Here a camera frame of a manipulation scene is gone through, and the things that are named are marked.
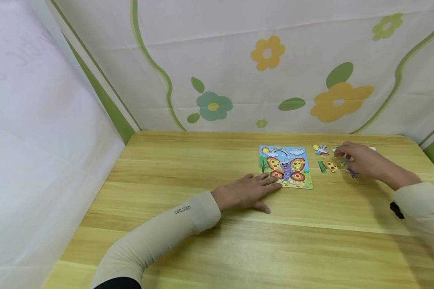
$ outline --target white backdrop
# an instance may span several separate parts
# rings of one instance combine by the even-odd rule
[[[0,289],[43,286],[122,151],[97,99],[25,1],[0,0]]]
[[[434,0],[40,1],[124,139],[403,134],[434,162]]]

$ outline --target wood grain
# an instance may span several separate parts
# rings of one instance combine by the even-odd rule
[[[434,288],[434,253],[389,209],[384,184],[321,173],[312,145],[374,146],[434,184],[434,165],[403,136],[137,133],[111,171],[44,288],[88,288],[127,232],[192,195],[258,172],[259,145],[305,147],[314,190],[266,197],[271,215],[230,211],[146,270],[144,289]]]

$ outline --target cartoon tree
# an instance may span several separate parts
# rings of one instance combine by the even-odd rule
[[[326,173],[326,167],[323,164],[323,161],[318,161],[318,165],[320,166],[320,170],[322,173]]]
[[[259,167],[261,168],[263,173],[265,173],[265,169],[268,168],[267,159],[263,156],[259,157]]]

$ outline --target arm sleeve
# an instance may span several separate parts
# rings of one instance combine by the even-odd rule
[[[417,183],[398,189],[394,200],[407,224],[419,232],[434,249],[434,185]]]
[[[220,210],[206,191],[129,232],[106,252],[90,289],[107,280],[128,277],[141,284],[144,270],[191,234],[213,227]]]

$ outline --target hand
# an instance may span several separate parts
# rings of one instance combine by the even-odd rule
[[[232,183],[216,188],[211,194],[221,212],[233,207],[240,207],[256,208],[269,214],[271,213],[270,208],[259,199],[282,187],[277,180],[277,177],[268,177],[268,173],[260,174],[257,177],[250,173]]]
[[[334,155],[345,156],[348,159],[346,165],[355,173],[380,180],[394,190],[421,183],[416,174],[399,167],[362,144],[345,142],[336,149]]]

